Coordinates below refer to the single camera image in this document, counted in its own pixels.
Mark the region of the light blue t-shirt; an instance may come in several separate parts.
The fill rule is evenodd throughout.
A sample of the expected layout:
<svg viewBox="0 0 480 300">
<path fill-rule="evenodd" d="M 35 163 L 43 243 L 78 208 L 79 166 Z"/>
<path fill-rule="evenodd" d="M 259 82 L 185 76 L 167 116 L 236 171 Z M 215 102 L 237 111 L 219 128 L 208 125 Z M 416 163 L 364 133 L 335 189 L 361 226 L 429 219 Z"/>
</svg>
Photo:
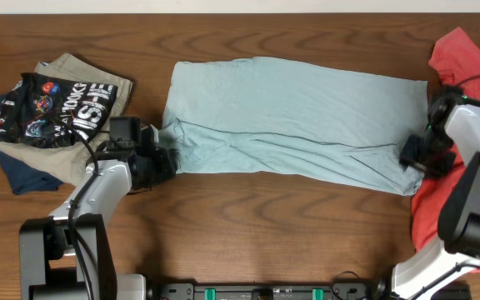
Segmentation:
<svg viewBox="0 0 480 300">
<path fill-rule="evenodd" d="M 160 142 L 181 173 L 281 173 L 411 196 L 399 155 L 427 117 L 427 83 L 274 57 L 179 62 Z"/>
</svg>

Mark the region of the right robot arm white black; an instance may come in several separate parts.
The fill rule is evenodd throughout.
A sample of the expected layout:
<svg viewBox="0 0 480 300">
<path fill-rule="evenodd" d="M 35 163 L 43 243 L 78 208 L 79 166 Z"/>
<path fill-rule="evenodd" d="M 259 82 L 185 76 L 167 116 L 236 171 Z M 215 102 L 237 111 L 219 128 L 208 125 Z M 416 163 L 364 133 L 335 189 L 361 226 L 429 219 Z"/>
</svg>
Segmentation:
<svg viewBox="0 0 480 300">
<path fill-rule="evenodd" d="M 400 154 L 405 167 L 441 178 L 462 158 L 464 171 L 442 205 L 432 241 L 396 265 L 377 285 L 374 299 L 434 299 L 448 285 L 480 271 L 480 101 L 458 86 L 437 93 L 421 135 L 411 135 Z"/>
</svg>

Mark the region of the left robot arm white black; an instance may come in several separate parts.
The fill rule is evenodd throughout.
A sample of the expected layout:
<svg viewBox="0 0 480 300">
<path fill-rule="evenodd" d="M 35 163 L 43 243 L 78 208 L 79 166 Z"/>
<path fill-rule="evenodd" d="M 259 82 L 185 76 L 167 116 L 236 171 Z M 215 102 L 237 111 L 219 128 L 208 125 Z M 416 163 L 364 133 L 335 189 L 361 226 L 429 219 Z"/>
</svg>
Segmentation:
<svg viewBox="0 0 480 300">
<path fill-rule="evenodd" d="M 116 272 L 106 226 L 129 193 L 175 176 L 173 153 L 148 146 L 108 146 L 92 155 L 82 182 L 47 217 L 19 231 L 21 297 L 144 299 L 141 274 Z"/>
</svg>

